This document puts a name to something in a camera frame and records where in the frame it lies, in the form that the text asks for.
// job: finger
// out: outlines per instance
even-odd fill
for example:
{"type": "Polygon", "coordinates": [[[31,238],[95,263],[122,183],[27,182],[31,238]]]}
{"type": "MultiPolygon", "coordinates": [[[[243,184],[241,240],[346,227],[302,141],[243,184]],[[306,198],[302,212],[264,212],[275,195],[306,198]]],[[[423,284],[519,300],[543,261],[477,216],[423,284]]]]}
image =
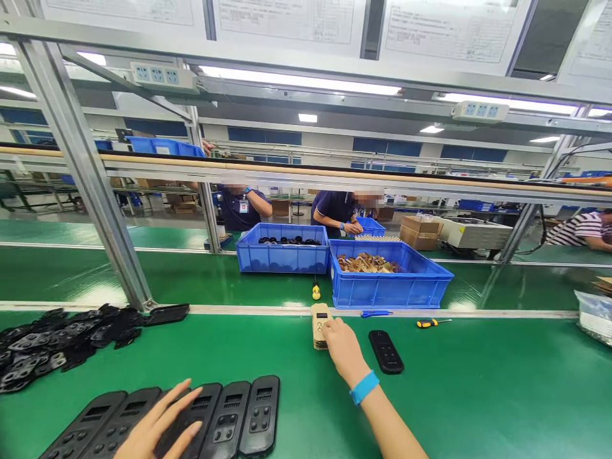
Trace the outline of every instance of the finger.
{"type": "Polygon", "coordinates": [[[158,401],[153,408],[142,418],[142,420],[136,425],[134,430],[147,431],[153,424],[161,417],[162,414],[179,395],[191,384],[191,378],[187,378],[185,381],[178,383],[174,388],[169,391],[160,401],[158,401]]]}
{"type": "Polygon", "coordinates": [[[182,454],[185,452],[189,443],[193,440],[193,437],[196,436],[198,431],[202,428],[202,421],[194,422],[192,425],[187,427],[180,437],[174,442],[172,448],[167,452],[164,456],[164,459],[179,459],[182,454]]]}
{"type": "Polygon", "coordinates": [[[183,411],[187,406],[191,405],[191,402],[195,400],[198,395],[202,392],[202,387],[196,388],[188,393],[186,396],[182,397],[180,400],[177,400],[175,404],[169,407],[166,412],[159,418],[159,421],[155,423],[150,431],[150,439],[153,443],[153,446],[157,444],[161,435],[172,425],[172,423],[176,420],[177,416],[181,411],[183,411]]]}

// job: screwdriver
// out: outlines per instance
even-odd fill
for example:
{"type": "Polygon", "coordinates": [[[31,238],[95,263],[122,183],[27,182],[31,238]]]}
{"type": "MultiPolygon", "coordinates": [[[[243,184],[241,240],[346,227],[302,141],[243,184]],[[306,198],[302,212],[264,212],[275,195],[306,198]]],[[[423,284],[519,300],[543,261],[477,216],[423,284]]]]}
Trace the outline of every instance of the screwdriver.
{"type": "Polygon", "coordinates": [[[452,322],[452,319],[446,319],[443,321],[437,321],[436,319],[431,319],[431,320],[422,320],[422,321],[418,321],[416,323],[416,326],[418,328],[429,328],[431,326],[438,326],[439,323],[443,323],[443,322],[452,322]]]}

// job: fluorescent light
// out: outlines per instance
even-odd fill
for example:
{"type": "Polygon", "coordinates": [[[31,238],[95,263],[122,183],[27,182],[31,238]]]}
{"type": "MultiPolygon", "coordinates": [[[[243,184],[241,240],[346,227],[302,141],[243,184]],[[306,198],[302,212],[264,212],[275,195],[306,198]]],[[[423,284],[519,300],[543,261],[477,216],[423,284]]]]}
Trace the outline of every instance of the fluorescent light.
{"type": "Polygon", "coordinates": [[[530,142],[534,142],[534,143],[548,143],[548,142],[556,142],[557,140],[559,140],[561,137],[542,137],[541,139],[533,139],[530,140],[530,142]]]}
{"type": "Polygon", "coordinates": [[[509,105],[510,108],[514,108],[515,110],[530,110],[531,112],[557,113],[559,115],[572,115],[574,111],[578,108],[574,105],[559,105],[546,102],[492,98],[485,96],[475,96],[473,94],[457,94],[455,92],[450,92],[443,96],[434,96],[433,99],[457,103],[463,101],[498,103],[509,105]]]}
{"type": "Polygon", "coordinates": [[[106,57],[101,54],[87,53],[82,51],[78,51],[77,53],[86,58],[87,60],[92,61],[94,64],[101,65],[102,67],[106,66],[106,57]]]}
{"type": "Polygon", "coordinates": [[[401,89],[397,86],[383,86],[368,83],[346,82],[340,80],[326,80],[310,76],[283,75],[281,73],[265,73],[251,70],[227,69],[220,67],[200,66],[206,76],[223,78],[225,80],[240,80],[254,83],[266,83],[289,86],[302,86],[331,91],[360,92],[363,94],[378,94],[381,96],[394,96],[401,89]]]}
{"type": "Polygon", "coordinates": [[[36,99],[36,95],[33,92],[24,91],[23,89],[14,88],[11,86],[0,86],[0,91],[10,92],[28,99],[36,99]]]}
{"type": "Polygon", "coordinates": [[[0,54],[17,55],[15,48],[10,43],[0,43],[0,54]]]}
{"type": "Polygon", "coordinates": [[[443,129],[441,127],[428,126],[425,129],[421,129],[421,132],[426,134],[437,134],[438,132],[442,132],[443,129]]]}
{"type": "Polygon", "coordinates": [[[307,115],[306,113],[300,113],[298,117],[302,122],[317,122],[318,119],[317,115],[307,115]]]}

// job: blue plastic crate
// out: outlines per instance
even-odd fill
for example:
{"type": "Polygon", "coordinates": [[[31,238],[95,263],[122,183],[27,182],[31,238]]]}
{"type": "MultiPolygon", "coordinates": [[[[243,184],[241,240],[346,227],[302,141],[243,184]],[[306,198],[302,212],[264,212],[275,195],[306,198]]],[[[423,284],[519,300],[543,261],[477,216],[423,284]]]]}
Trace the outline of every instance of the blue plastic crate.
{"type": "Polygon", "coordinates": [[[495,204],[476,200],[461,200],[458,208],[463,210],[493,210],[495,204]]]}
{"type": "Polygon", "coordinates": [[[172,139],[126,136],[135,152],[174,156],[206,157],[201,148],[172,139]]]}
{"type": "Polygon", "coordinates": [[[236,243],[241,272],[325,274],[330,240],[324,226],[257,223],[236,243]],[[321,245],[259,244],[259,238],[318,239],[321,245]]]}
{"type": "Polygon", "coordinates": [[[454,275],[403,242],[332,239],[331,281],[338,309],[437,309],[454,275]],[[380,255],[400,265],[395,274],[346,273],[338,256],[380,255]]]}
{"type": "Polygon", "coordinates": [[[384,236],[384,226],[376,220],[368,217],[357,217],[357,221],[363,228],[362,235],[384,236]]]}

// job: plastic bag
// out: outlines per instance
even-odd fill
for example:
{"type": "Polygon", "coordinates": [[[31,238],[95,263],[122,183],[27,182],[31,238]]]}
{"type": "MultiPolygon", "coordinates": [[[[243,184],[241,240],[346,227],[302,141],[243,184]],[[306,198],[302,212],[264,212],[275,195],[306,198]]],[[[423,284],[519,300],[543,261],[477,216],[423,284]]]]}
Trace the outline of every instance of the plastic bag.
{"type": "Polygon", "coordinates": [[[580,302],[578,326],[597,341],[612,347],[612,298],[574,290],[580,302]]]}

